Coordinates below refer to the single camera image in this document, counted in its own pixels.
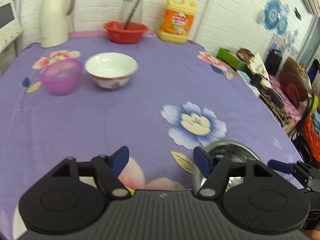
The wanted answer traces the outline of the stainless steel bowl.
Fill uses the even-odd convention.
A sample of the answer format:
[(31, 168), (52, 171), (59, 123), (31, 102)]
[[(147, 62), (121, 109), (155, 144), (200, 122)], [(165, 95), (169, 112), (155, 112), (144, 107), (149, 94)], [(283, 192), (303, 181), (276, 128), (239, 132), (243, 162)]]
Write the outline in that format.
[(193, 191), (196, 193), (205, 183), (212, 165), (221, 158), (226, 157), (232, 163), (246, 163), (247, 160), (262, 161), (257, 153), (248, 146), (234, 140), (220, 140), (205, 148), (193, 150), (195, 172), (193, 175)]

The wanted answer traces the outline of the white red ceramic bowl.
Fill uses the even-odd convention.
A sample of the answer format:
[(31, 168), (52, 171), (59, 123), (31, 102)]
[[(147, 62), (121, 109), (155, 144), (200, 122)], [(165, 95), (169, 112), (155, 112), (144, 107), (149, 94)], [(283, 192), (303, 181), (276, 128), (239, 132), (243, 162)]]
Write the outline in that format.
[(84, 67), (98, 86), (117, 89), (129, 82), (138, 69), (138, 63), (125, 54), (101, 53), (90, 57)]

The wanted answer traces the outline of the purple plastic bowl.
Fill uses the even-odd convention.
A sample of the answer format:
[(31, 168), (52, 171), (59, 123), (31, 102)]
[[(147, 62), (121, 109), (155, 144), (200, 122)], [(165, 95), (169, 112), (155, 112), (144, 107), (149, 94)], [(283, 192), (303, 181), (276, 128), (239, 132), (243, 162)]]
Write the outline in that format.
[(83, 64), (75, 59), (56, 61), (40, 71), (40, 80), (51, 94), (69, 94), (79, 85), (83, 68)]

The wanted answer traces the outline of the purple floral tablecloth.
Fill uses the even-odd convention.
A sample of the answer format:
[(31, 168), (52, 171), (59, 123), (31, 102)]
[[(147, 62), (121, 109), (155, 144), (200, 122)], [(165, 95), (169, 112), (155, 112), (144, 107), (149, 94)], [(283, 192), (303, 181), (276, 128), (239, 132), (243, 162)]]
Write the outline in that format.
[[(165, 177), (185, 188), (193, 185), (193, 148), (218, 138), (241, 142), (264, 162), (299, 161), (261, 101), (240, 78), (228, 80), (199, 59), (201, 50), (195, 42), (174, 44), (154, 36), (128, 45), (101, 36), (25, 48), (1, 77), (1, 233), (12, 238), (21, 195), (69, 156), (89, 161), (125, 145), (146, 184)], [(81, 62), (121, 53), (135, 59), (138, 70), (118, 89), (103, 89), (84, 74), (68, 95), (52, 95), (43, 86), (26, 92), (24, 79), (40, 79), (34, 65), (58, 51)]]

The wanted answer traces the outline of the black power adapter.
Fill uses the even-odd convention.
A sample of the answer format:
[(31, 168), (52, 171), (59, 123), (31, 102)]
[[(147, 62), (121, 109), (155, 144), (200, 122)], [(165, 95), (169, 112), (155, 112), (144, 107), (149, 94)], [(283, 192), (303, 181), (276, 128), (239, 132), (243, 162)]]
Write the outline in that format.
[(254, 74), (251, 78), (251, 85), (258, 88), (261, 85), (261, 81), (263, 81), (264, 79), (265, 78), (260, 74)]

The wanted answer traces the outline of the green box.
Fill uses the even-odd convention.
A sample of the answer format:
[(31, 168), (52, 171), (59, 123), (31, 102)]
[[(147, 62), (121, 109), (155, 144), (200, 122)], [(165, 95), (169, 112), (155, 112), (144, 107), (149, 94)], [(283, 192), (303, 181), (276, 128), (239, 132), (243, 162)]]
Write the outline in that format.
[(227, 63), (230, 67), (232, 67), (235, 70), (244, 71), (247, 67), (247, 64), (245, 62), (241, 61), (228, 49), (220, 48), (217, 53), (217, 58)]

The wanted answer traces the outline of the beige tote bag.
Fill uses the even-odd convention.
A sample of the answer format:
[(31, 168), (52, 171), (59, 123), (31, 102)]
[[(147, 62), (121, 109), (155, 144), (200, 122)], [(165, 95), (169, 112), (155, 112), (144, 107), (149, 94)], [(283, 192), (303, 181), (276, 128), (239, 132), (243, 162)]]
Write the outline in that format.
[(259, 74), (265, 80), (269, 80), (269, 76), (261, 56), (258, 53), (253, 54), (245, 48), (240, 48), (236, 52), (236, 56), (247, 64), (247, 68), (252, 74)]

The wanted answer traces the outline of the red plastic basket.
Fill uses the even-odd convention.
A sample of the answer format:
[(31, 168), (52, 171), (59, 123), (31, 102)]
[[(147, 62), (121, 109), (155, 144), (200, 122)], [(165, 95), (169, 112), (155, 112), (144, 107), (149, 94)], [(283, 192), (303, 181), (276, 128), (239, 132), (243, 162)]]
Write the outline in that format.
[(125, 22), (111, 21), (103, 25), (110, 41), (119, 44), (133, 44), (139, 42), (149, 28), (140, 23), (130, 22), (126, 29)]

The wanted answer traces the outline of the yellow detergent bottle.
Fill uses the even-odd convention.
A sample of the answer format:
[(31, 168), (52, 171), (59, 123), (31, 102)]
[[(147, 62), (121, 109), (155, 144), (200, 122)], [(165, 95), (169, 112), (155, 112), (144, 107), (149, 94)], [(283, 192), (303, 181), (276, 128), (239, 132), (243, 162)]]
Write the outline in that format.
[(197, 0), (166, 0), (163, 20), (158, 30), (162, 41), (184, 44), (197, 11)]

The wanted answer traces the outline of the glass pitcher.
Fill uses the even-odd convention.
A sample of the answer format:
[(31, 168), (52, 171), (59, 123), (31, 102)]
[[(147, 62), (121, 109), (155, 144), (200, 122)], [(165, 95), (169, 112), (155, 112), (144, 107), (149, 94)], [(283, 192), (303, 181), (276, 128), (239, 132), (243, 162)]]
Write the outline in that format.
[[(121, 5), (121, 10), (119, 14), (119, 21), (126, 22), (129, 18), (131, 11), (133, 10), (134, 6), (136, 5), (138, 0), (123, 0)], [(140, 0), (139, 5), (137, 6), (135, 12), (132, 15), (130, 22), (133, 23), (142, 23), (143, 18), (143, 0)]]

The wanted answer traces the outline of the blue paper fan decoration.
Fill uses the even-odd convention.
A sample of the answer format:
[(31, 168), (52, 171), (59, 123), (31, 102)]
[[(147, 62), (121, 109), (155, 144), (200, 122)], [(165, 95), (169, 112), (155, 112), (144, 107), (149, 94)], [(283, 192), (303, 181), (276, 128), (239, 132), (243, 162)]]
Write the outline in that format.
[(280, 0), (269, 0), (257, 16), (257, 24), (263, 25), (266, 30), (274, 30), (282, 36), (287, 31), (289, 13), (287, 4)]

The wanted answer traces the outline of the white thermos jug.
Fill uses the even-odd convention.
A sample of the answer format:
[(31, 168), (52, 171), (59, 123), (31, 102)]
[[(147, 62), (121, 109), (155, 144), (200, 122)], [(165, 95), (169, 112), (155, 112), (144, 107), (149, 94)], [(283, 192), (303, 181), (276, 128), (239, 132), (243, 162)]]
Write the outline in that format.
[(68, 17), (75, 0), (41, 0), (39, 13), (40, 43), (43, 48), (55, 47), (68, 40)]

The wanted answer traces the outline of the white water dispenser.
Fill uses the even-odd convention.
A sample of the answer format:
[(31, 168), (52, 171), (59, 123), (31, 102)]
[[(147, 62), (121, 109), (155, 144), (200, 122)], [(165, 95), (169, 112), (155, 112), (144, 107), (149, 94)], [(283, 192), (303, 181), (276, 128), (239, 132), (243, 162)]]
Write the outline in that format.
[(1, 0), (1, 76), (22, 48), (21, 0)]

